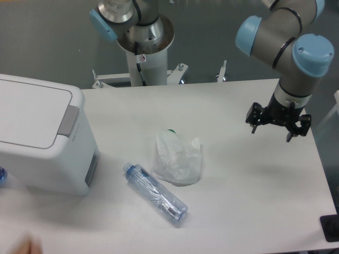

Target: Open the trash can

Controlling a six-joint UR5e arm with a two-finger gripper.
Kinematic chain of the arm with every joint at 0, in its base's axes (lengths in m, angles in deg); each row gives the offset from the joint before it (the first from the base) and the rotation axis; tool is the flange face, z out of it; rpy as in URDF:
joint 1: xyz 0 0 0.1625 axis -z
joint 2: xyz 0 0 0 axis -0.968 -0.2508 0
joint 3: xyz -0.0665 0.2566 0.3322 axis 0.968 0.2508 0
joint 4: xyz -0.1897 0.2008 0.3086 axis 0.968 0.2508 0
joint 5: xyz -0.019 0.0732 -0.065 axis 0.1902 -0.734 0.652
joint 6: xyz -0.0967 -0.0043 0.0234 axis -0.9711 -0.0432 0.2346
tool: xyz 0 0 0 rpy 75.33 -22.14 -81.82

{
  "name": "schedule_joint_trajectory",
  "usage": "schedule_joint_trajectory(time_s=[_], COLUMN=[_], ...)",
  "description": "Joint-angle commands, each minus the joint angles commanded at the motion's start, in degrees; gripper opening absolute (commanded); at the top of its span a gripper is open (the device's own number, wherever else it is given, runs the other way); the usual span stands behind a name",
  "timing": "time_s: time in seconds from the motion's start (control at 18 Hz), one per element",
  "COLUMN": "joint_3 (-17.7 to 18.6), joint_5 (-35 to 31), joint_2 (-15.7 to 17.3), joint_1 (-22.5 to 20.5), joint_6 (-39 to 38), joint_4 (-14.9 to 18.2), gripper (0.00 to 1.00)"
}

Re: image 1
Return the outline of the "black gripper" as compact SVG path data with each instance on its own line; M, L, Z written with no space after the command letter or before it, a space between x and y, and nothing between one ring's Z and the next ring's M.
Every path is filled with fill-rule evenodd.
M252 127L252 134L262 124L274 124L286 127L288 134L286 142L297 136L305 137L311 127L312 116L300 115L304 108L289 108L281 105L276 99L271 99L267 107L254 102L246 114L245 122Z

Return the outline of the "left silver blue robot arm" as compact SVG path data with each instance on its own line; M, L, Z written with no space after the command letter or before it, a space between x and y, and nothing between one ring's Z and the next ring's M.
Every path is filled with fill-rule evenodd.
M167 69L175 31L171 20L159 12L158 1L100 1L90 19L102 37L116 40L125 51L133 87L180 83L183 65Z

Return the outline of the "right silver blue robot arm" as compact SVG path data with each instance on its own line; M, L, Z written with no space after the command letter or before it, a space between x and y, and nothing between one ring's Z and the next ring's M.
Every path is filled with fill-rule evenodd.
M325 1L272 1L267 19L250 16L238 29L236 46L281 75L268 105L255 102L246 115L253 132L273 124L288 130L287 142L307 135L312 117L301 112L328 72L334 47L325 37L303 31L324 7Z

